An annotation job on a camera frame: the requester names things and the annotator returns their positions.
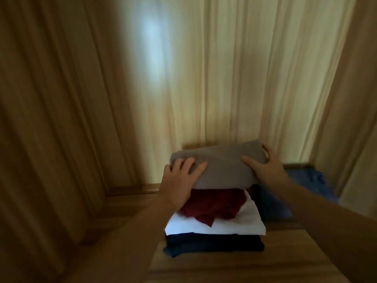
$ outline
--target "left hand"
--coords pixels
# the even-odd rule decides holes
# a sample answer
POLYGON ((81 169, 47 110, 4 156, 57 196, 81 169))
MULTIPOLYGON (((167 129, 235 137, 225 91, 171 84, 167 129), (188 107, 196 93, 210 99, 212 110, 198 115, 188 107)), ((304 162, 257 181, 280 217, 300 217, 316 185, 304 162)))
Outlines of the left hand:
POLYGON ((194 158, 177 159, 173 168, 170 165, 165 166, 158 196, 172 204, 175 211, 178 211, 189 199, 191 188, 208 166, 207 162, 201 163, 189 175, 190 167, 194 162, 194 158))

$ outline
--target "gray folded shirt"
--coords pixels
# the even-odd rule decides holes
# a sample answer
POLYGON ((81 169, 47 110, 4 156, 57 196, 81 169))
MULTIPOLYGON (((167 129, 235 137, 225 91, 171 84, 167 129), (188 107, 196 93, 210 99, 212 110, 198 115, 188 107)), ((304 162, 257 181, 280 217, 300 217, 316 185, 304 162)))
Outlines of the gray folded shirt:
POLYGON ((179 158, 195 158, 190 173, 207 161, 208 167, 194 185, 194 189, 247 189, 253 184, 258 184, 254 171, 241 161, 241 156, 248 156, 265 164, 260 140, 253 140, 239 144, 203 147, 193 150, 184 150, 173 153, 170 164, 179 158))

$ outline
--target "white folded shirt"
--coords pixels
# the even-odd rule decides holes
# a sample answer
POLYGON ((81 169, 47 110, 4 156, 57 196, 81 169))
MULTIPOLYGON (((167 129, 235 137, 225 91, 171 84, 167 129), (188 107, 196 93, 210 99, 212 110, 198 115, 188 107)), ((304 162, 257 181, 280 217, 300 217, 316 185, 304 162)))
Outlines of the white folded shirt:
POLYGON ((257 206, 247 191, 246 202, 241 206, 235 218, 230 220, 215 219, 212 227, 197 221, 194 217, 185 217, 174 213, 165 228, 166 235, 180 233, 204 234, 241 234, 241 235, 266 235, 261 216, 257 206))

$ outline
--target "maroon fabric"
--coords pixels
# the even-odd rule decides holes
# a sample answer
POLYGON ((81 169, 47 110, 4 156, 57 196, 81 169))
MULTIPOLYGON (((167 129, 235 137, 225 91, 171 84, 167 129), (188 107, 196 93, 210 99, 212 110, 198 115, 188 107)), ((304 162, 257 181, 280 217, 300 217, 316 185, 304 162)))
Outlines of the maroon fabric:
POLYGON ((214 219, 233 219, 246 201, 241 189, 192 189, 179 212, 212 227, 214 219))

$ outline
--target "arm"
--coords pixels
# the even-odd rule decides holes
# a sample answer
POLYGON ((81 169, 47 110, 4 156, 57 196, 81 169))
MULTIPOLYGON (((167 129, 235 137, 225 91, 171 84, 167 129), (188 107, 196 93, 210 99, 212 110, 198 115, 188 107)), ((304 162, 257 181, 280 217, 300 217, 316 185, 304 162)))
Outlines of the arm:
POLYGON ((260 164, 243 156, 260 181, 304 226, 322 251, 351 282, 377 279, 377 222, 327 201, 292 182, 267 145, 269 162, 260 164))
POLYGON ((183 159, 178 159, 172 170, 166 165, 153 203, 97 242, 87 261, 71 272, 65 282, 143 281, 166 224, 185 204, 192 186, 207 167, 207 163, 202 163, 189 175, 194 161, 189 158, 182 166, 183 159))

